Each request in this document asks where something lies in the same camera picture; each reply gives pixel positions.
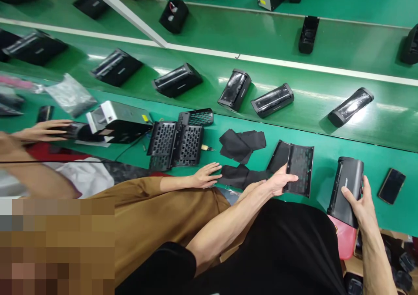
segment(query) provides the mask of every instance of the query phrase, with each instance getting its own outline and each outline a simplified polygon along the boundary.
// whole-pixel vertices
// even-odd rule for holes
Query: woman's hand
[[[296,182],[299,179],[297,175],[286,174],[286,167],[287,163],[274,173],[267,182],[260,185],[260,187],[271,192],[272,197],[283,195],[283,187],[285,187],[288,182]]]
[[[222,174],[211,174],[217,170],[220,170],[221,168],[222,166],[219,165],[219,163],[213,162],[202,167],[195,174],[186,176],[187,188],[208,188],[213,186],[217,182],[217,179],[222,177]]]
[[[49,135],[65,134],[66,131],[50,130],[50,128],[67,127],[67,126],[70,126],[72,122],[73,121],[71,120],[50,120],[46,122],[40,122],[40,123],[37,123],[34,127],[24,129],[23,131],[14,133],[12,134],[12,136],[19,139],[20,141],[30,141],[30,142],[63,141],[66,139],[62,137],[52,137]]]
[[[341,191],[345,199],[350,203],[353,212],[358,220],[358,225],[362,233],[379,232],[378,220],[374,210],[373,199],[371,196],[371,187],[367,176],[363,177],[363,197],[356,200],[347,187],[342,187]]]

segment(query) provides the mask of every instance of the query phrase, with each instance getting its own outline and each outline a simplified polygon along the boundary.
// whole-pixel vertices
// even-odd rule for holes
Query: workbench
[[[99,103],[112,100],[146,109],[150,112],[154,121],[160,119],[177,120],[179,113],[187,110],[178,106],[96,90],[90,90],[90,92]],[[67,119],[69,117],[48,94],[35,95],[27,92],[20,92],[20,94],[23,94],[27,100],[22,111],[25,114],[0,118],[0,129],[7,132],[15,132],[33,126],[36,121],[37,111],[43,105],[54,105],[56,107],[54,119]],[[76,121],[86,122],[86,118],[83,115],[77,118]],[[229,128],[232,128],[235,132],[248,130],[264,132],[267,146],[252,154],[247,165],[250,170],[260,171],[266,169],[279,139],[303,146],[315,146],[310,198],[287,193],[280,196],[280,199],[308,204],[322,211],[326,211],[330,202],[338,158],[340,156],[348,156],[362,160],[364,162],[364,173],[368,176],[372,187],[379,226],[418,236],[418,225],[416,224],[416,220],[418,220],[418,210],[416,209],[416,203],[418,202],[418,192],[416,191],[416,185],[418,185],[418,175],[416,174],[417,153],[216,114],[214,116],[214,124],[205,128],[203,139],[204,144],[213,147],[216,151],[202,151],[199,167],[210,162],[238,166],[237,162],[219,154],[221,149],[219,137]],[[131,145],[112,144],[110,147],[104,148],[78,145],[71,141],[57,144],[109,160],[118,159],[118,161],[123,163],[148,168],[149,156],[146,155],[146,149],[149,140],[145,136],[140,139],[132,147]],[[377,198],[377,192],[391,167],[396,168],[407,176],[405,185],[393,206]],[[193,174],[197,169],[198,167],[176,167],[167,173],[183,176]]]

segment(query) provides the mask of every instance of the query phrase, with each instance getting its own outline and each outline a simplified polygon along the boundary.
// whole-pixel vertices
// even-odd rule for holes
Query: red object
[[[27,153],[39,161],[75,161],[75,160],[84,160],[91,155],[88,154],[71,154],[70,150],[62,148],[59,153],[50,153],[51,145],[46,142],[38,142],[32,146],[26,148]]]
[[[354,253],[354,248],[356,247],[357,230],[330,215],[328,215],[328,217],[336,227],[335,231],[337,231],[338,253],[340,254],[340,259],[350,259]]]

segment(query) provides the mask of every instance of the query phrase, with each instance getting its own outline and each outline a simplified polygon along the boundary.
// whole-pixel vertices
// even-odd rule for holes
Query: white stripe
[[[92,32],[92,31],[82,31],[78,29],[70,29],[70,28],[65,28],[65,27],[30,23],[30,22],[25,22],[25,21],[20,21],[20,20],[10,20],[10,19],[1,18],[1,17],[0,17],[0,23],[36,28],[36,29],[41,29],[41,30],[56,31],[56,32],[61,32],[61,33],[66,33],[66,34],[75,34],[79,36],[108,39],[108,40],[120,41],[120,42],[128,42],[132,44],[146,45],[146,46],[151,46],[151,47],[159,47],[155,42],[150,41],[150,40],[136,39],[136,38],[116,36],[116,35],[110,35],[110,34],[101,34],[101,33]],[[380,75],[380,74],[366,73],[366,72],[360,72],[360,71],[351,71],[351,70],[346,70],[342,68],[332,68],[328,66],[320,66],[320,65],[313,65],[313,64],[306,64],[306,63],[299,63],[299,62],[290,62],[290,61],[263,58],[263,57],[257,57],[257,56],[246,55],[246,54],[240,55],[238,53],[223,52],[223,51],[203,49],[203,48],[198,48],[198,47],[188,47],[188,46],[183,46],[179,44],[171,44],[171,43],[168,44],[168,49],[183,51],[183,52],[205,54],[205,55],[217,56],[217,57],[222,57],[222,58],[231,58],[231,59],[237,58],[239,56],[238,60],[241,60],[241,61],[250,61],[250,62],[255,62],[255,63],[264,63],[264,64],[270,64],[270,65],[276,65],[276,66],[284,66],[284,67],[289,67],[289,68],[298,68],[298,69],[303,69],[307,71],[317,71],[321,73],[336,74],[336,75],[349,76],[349,77],[358,77],[358,78],[364,78],[364,79],[370,79],[370,80],[376,80],[376,81],[390,82],[390,83],[395,83],[395,84],[418,86],[418,80],[416,79],[395,77],[395,76],[389,76],[389,75]]]

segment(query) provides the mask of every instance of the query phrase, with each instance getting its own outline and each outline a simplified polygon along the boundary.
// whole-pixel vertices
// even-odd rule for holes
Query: bare forearm
[[[23,153],[13,160],[34,161],[35,159]],[[10,164],[3,168],[26,186],[30,197],[75,199],[81,195],[69,180],[42,163]]]
[[[219,256],[243,231],[252,217],[270,199],[268,192],[254,191],[212,219],[187,245],[197,268]]]
[[[362,232],[362,238],[365,295],[396,295],[398,292],[378,228]]]
[[[161,179],[161,192],[168,193],[170,191],[190,188],[189,176],[166,176]]]

